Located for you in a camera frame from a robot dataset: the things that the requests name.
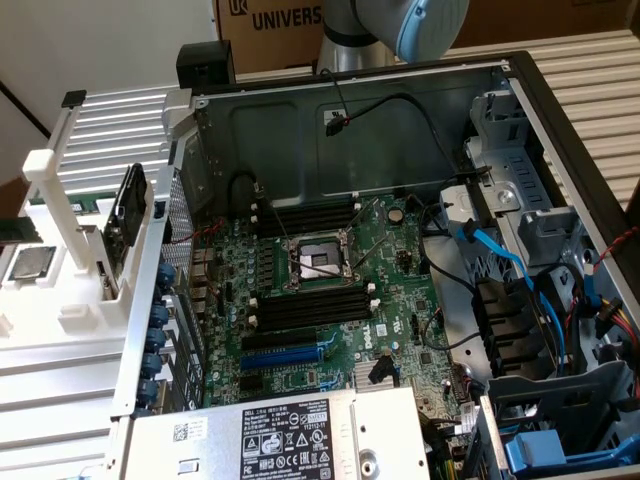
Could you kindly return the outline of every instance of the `red cable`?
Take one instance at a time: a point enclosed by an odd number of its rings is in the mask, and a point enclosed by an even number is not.
[[[624,232],[622,235],[620,235],[618,238],[616,238],[613,241],[613,243],[609,245],[609,247],[607,247],[607,249],[604,252],[602,252],[602,255],[600,255],[600,258],[598,258],[598,261],[593,264],[593,271],[596,272],[598,270],[598,268],[600,267],[600,264],[605,259],[605,257],[609,255],[609,253],[611,253],[616,247],[619,247],[624,242],[632,238],[634,235],[638,235],[638,234],[640,234],[640,227],[632,227],[626,232]]]
[[[218,220],[218,222],[214,226],[209,227],[209,228],[205,228],[204,230],[196,230],[191,235],[188,235],[188,236],[183,237],[183,238],[179,238],[178,240],[172,240],[171,244],[175,245],[177,243],[186,242],[186,241],[189,241],[191,239],[198,238],[200,235],[207,235],[207,234],[212,234],[213,235],[213,234],[216,234],[218,232],[218,230],[220,230],[222,225],[224,225],[224,220],[220,219],[220,220]]]

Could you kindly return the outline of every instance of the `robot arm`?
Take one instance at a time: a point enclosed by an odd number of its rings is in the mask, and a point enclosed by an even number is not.
[[[469,0],[327,0],[318,68],[385,66],[392,53],[409,63],[440,58],[468,6]]]

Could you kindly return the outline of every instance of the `pcie slot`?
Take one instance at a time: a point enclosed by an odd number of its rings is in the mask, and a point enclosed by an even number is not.
[[[266,350],[269,348],[292,347],[296,345],[315,345],[317,341],[318,334],[316,330],[314,328],[307,328],[293,332],[244,337],[242,339],[242,350]]]
[[[324,359],[324,350],[316,345],[310,347],[289,348],[280,352],[256,353],[240,359],[240,370],[273,368],[300,363],[320,363]]]

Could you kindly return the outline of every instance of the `ram slot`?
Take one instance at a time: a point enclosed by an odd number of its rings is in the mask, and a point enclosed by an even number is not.
[[[269,332],[371,318],[362,287],[338,288],[258,300],[258,330]]]
[[[323,232],[346,227],[356,215],[353,204],[297,207],[279,209],[278,217],[287,234]],[[272,211],[259,216],[258,234],[262,238],[282,235],[282,226]]]

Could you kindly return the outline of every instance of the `black connector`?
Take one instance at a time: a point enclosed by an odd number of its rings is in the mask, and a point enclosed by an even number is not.
[[[349,120],[342,115],[332,118],[329,123],[327,123],[327,137],[333,137],[339,134],[347,125],[349,125]]]
[[[613,327],[611,319],[613,315],[622,308],[622,305],[622,300],[614,298],[608,305],[603,305],[600,309],[596,316],[596,338],[598,340],[602,340],[602,337],[611,330],[611,327]]]
[[[400,376],[398,375],[396,367],[393,365],[393,359],[389,355],[383,355],[371,369],[371,372],[369,373],[369,380],[374,385],[377,385],[389,375],[393,377],[393,386],[396,388],[399,387]]]

